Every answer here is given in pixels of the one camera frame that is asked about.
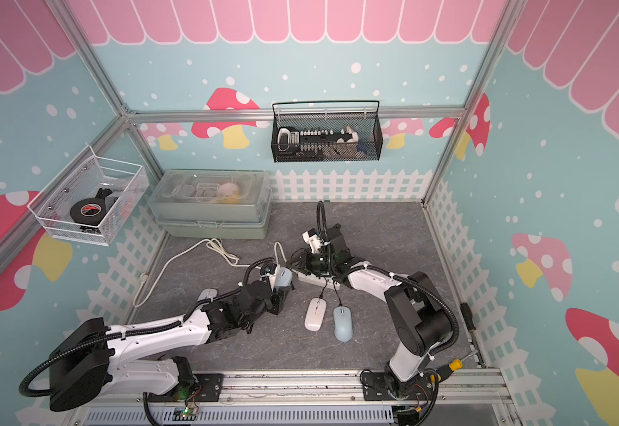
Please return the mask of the lilac wireless mouse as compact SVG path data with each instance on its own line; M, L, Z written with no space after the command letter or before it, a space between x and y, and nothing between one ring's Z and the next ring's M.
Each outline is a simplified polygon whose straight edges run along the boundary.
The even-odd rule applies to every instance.
M217 289L204 289L199 295L199 302L210 303L218 296Z

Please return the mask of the light blue wireless mouse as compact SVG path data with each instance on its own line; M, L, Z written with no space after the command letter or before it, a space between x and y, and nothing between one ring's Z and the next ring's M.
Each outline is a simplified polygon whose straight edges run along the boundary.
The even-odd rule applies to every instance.
M282 266L278 266L274 274L275 282L274 289L281 291L291 286L293 280L293 273Z

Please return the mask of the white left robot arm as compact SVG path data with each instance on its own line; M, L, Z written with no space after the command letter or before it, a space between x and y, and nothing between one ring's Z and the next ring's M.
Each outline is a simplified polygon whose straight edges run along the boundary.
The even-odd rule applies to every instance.
M21 381L27 398L46 397L52 412L79 408L99 396L153 394L183 399L198 389L189 360L169 351L250 333L263 314L279 314L292 284L263 277L199 301L184 315L142 324L85 321Z

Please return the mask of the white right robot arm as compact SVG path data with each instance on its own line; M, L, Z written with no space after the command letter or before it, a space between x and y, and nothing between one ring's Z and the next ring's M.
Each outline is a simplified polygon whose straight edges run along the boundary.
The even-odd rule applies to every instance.
M387 305L399 346L385 367L384 381L393 396L405 396L437 353L457 342L460 325L453 309L426 273L392 273L352 255L339 225L313 228L302 239L308 247L292 255L292 269L363 291Z

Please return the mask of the white power strip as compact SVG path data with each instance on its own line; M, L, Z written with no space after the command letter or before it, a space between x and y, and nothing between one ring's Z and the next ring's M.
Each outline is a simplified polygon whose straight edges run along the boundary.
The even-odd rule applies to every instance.
M335 282L334 280L331 280L329 278L318 278L315 275L307 275L301 272L296 272L296 275L298 277L298 280L305 284L311 284L321 288L327 285L329 288L332 289L341 289L341 283Z

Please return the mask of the green plastic storage box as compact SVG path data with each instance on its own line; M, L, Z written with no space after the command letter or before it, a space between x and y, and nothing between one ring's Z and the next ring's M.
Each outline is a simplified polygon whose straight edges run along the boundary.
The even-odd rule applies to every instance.
M168 170L148 204L171 236L263 240L272 186L264 171Z

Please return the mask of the black tape roll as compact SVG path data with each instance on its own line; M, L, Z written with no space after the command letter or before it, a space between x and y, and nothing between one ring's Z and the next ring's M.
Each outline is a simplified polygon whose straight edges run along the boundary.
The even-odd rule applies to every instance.
M105 219L107 212L108 208L103 198L89 198L71 207L70 217L79 225L97 227Z

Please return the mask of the white pink wireless mouse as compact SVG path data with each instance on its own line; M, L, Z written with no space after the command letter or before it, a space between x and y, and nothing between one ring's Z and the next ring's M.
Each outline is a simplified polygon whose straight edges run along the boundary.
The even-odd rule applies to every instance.
M325 311L327 310L327 302L321 297L312 298L304 320L304 326L307 330L316 332L322 327Z

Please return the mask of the pale blue wireless mouse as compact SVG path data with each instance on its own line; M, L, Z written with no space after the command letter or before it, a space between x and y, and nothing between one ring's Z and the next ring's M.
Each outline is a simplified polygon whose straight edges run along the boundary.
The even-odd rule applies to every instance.
M334 309L334 336L342 343L350 342L353 337L352 314L346 306Z

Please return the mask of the yellow handled screwdriver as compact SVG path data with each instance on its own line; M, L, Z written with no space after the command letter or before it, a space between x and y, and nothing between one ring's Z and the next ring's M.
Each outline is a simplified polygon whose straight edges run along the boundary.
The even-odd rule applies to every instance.
M436 369L435 374L431 379L432 383L442 383L450 378L453 373L462 369L464 367L464 363L462 360L453 360L450 364L443 365Z

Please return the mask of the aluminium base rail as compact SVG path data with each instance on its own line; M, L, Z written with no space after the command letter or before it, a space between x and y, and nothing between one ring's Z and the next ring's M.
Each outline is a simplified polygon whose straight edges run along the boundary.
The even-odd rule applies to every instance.
M391 396L383 376L358 370L200 373L186 400L104 396L67 425L520 425L496 369L462 369L438 390L423 380Z

